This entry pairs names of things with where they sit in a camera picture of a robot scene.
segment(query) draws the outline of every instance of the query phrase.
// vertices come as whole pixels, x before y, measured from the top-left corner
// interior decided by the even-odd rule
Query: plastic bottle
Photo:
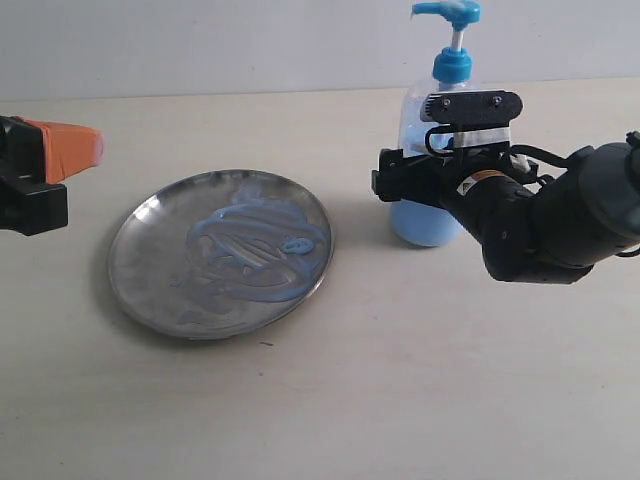
[[[404,150],[405,157],[427,153],[425,135],[435,125],[420,120],[420,109],[430,94],[479,88],[470,84],[473,62],[467,50],[462,48],[462,38],[467,26],[480,20],[480,5],[469,0],[418,3],[413,5],[412,14],[444,17],[453,26],[453,38],[451,46],[435,58],[432,75],[418,81],[405,95],[398,139],[398,148]],[[434,148],[444,148],[449,137],[433,136],[431,144]],[[463,230],[446,210],[408,200],[392,203],[390,217],[397,235],[422,247],[445,245]]]

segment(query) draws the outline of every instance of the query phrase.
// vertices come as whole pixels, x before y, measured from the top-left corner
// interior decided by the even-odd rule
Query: blue pump head
[[[471,23],[480,21],[481,7],[471,0],[416,3],[412,15],[440,15],[453,26],[451,46],[445,47],[433,63],[433,78],[440,83],[453,85],[471,78],[473,61],[462,48],[464,30]]]

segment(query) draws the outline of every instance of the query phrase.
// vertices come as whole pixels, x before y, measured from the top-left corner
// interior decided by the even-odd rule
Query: sticker
[[[457,192],[463,197],[469,193],[476,183],[486,180],[491,177],[506,177],[506,175],[498,170],[480,170],[479,172],[471,174],[467,177],[458,187]]]

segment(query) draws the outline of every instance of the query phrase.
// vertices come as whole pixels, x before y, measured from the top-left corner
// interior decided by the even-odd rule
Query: blue liquid soap
[[[441,15],[453,26],[451,46],[436,57],[432,76],[414,84],[404,97],[400,118],[398,148],[404,156],[424,155],[427,152],[425,135],[437,126],[420,120],[420,110],[425,99],[435,92],[475,90],[478,85],[469,83],[472,60],[462,48],[462,37],[470,23],[480,20],[480,5],[468,0],[418,3],[412,13]],[[431,137],[434,148],[444,148],[451,135]],[[451,242],[463,231],[458,221],[446,210],[402,200],[391,204],[391,226],[395,233],[421,247],[439,247]]]

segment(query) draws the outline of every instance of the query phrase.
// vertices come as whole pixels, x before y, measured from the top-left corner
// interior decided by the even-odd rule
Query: round plate
[[[114,239],[109,279],[142,324],[223,339],[291,312],[320,285],[332,254],[327,213],[307,189],[270,173],[225,170],[140,205]]]

